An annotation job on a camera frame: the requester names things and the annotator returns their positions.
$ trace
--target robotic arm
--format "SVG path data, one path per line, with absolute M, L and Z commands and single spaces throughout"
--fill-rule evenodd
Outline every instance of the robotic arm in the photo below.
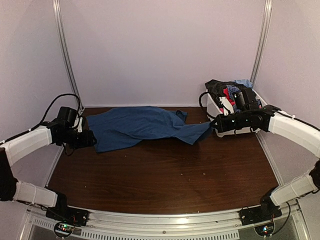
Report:
M 320 129 L 304 122 L 295 116 L 290 116 L 280 108 L 266 105 L 259 107 L 256 95 L 251 88 L 246 88 L 234 94 L 235 103 L 241 112 L 228 115 L 220 114 L 211 126 L 219 133 L 230 130 L 240 130 L 251 127 L 253 131 L 261 129 L 283 136 L 312 152 L 320 158 Z M 290 200 L 304 197 L 309 193 L 316 193 L 320 189 L 320 160 L 315 167 L 305 174 L 294 178 L 291 182 L 271 189 L 261 198 L 261 206 L 256 213 L 266 220 L 273 214 L 279 213 L 279 206 Z M 248 219 L 248 211 L 240 211 L 242 219 Z M 242 221 L 252 224 L 253 221 Z
M 19 134 L 20 136 L 7 142 L 3 141 L 0 145 L 0 201 L 38 204 L 46 209 L 52 208 L 54 213 L 65 217 L 71 208 L 67 206 L 64 194 L 16 179 L 11 167 L 26 155 L 50 144 L 68 144 L 73 150 L 95 145 L 97 140 L 93 132 L 82 129 L 85 123 L 83 120 L 76 110 L 61 107 L 53 121 L 42 122 L 26 134 Z

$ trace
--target vertical metal post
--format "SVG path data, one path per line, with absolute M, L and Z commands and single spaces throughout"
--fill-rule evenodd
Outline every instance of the vertical metal post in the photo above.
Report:
M 65 37 L 65 31 L 64 31 L 64 25 L 63 25 L 63 19 L 61 15 L 61 9 L 60 9 L 60 0 L 52 0 L 53 4 L 53 11 L 54 11 L 54 17 L 56 21 L 56 26 L 57 26 L 57 31 L 58 31 L 58 36 L 59 36 L 59 41 L 60 41 L 60 46 L 61 46 L 61 51 L 62 51 L 62 57 L 65 65 L 65 69 L 69 78 L 69 82 L 71 85 L 72 92 L 77 95 L 80 98 L 79 91 L 77 88 L 74 72 L 72 70 L 71 66 L 71 61 L 70 61 L 70 56 L 68 52 L 68 47 L 67 47 L 67 41 Z M 80 98 L 80 109 L 82 110 L 83 104 Z
M 265 49 L 269 26 L 270 26 L 271 13 L 272 13 L 272 0 L 265 0 L 260 39 L 259 39 L 258 48 L 256 51 L 255 60 L 254 60 L 254 65 L 253 65 L 253 69 L 250 77 L 250 82 L 252 82 L 253 85 L 255 85 L 258 71 L 261 65 L 261 60 L 262 60 L 263 52 Z

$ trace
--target white backdrop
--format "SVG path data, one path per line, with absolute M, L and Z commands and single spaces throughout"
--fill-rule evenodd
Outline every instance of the white backdrop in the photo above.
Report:
M 320 127 L 320 2 L 273 1 L 269 34 L 255 89 L 269 104 Z M 313 168 L 317 159 L 291 141 L 264 134 L 285 182 Z M 311 237 L 320 236 L 320 194 L 299 200 Z
M 51 0 L 1 0 L 0 43 L 2 141 L 37 124 L 50 102 L 71 88 Z M 74 107 L 75 100 L 57 101 L 46 120 L 53 120 L 61 105 Z M 51 145 L 26 156 L 12 167 L 14 176 L 44 187 L 58 149 Z M 21 203 L 0 202 L 1 240 L 17 239 L 25 212 Z
M 64 0 L 86 107 L 198 106 L 204 83 L 249 79 L 264 0 Z

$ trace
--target white laundry basket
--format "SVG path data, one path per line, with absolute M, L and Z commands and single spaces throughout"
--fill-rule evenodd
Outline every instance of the white laundry basket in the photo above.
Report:
M 267 103 L 261 98 L 261 96 L 256 92 L 256 99 L 260 99 L 262 106 L 267 105 Z M 229 102 L 229 100 L 223 96 L 219 98 L 220 101 L 223 103 L 223 105 L 230 110 L 230 113 L 234 113 L 234 109 L 231 105 L 231 103 Z M 207 94 L 207 104 L 206 104 L 206 111 L 208 114 L 210 114 L 211 116 L 217 116 L 219 114 L 224 114 L 224 115 L 228 115 L 228 111 L 220 111 L 219 107 L 216 105 L 215 101 L 212 99 L 210 94 Z M 225 135 L 234 135 L 235 133 L 238 134 L 246 134 L 246 133 L 250 133 L 250 127 L 244 127 L 241 130 L 237 130 L 236 132 L 234 130 L 230 130 L 230 131 L 226 131 L 226 132 L 218 132 L 218 130 L 215 130 L 216 135 L 220 138 L 222 138 Z

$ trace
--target light blue garment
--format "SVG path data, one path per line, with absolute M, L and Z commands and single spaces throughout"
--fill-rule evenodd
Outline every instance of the light blue garment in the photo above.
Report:
M 154 106 L 118 107 L 88 116 L 97 153 L 133 147 L 142 140 L 177 138 L 193 145 L 212 133 L 210 122 L 185 124 L 187 113 Z
M 240 80 L 234 80 L 237 84 L 245 85 L 247 88 L 252 88 L 252 82 L 250 82 L 248 79 L 240 79 Z

